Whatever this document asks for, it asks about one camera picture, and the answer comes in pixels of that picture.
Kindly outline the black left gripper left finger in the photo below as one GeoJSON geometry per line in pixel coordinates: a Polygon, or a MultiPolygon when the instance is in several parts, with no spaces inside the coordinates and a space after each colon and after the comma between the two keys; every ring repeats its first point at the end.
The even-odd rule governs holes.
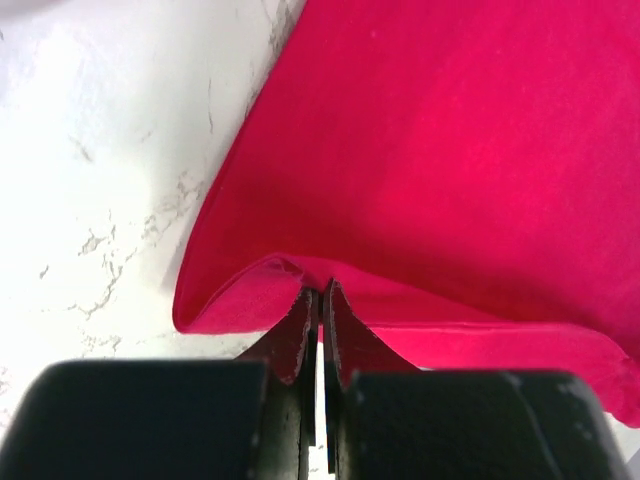
{"type": "Polygon", "coordinates": [[[317,343],[318,294],[303,288],[287,314],[237,360],[266,362],[285,385],[314,385],[317,343]]]}

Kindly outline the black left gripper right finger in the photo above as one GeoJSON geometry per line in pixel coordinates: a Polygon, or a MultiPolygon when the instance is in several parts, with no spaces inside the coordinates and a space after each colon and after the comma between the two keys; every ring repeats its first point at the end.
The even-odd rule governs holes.
{"type": "Polygon", "coordinates": [[[325,372],[340,388],[348,388],[355,374],[418,371],[356,316],[334,278],[323,294],[322,325],[325,372]]]}

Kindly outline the red t shirt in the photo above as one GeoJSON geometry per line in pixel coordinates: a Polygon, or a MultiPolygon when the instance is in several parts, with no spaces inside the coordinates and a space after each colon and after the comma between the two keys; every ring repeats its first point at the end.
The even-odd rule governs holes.
{"type": "Polygon", "coordinates": [[[639,5],[310,1],[193,227],[184,333],[338,281],[429,368],[582,377],[639,424],[639,5]]]}

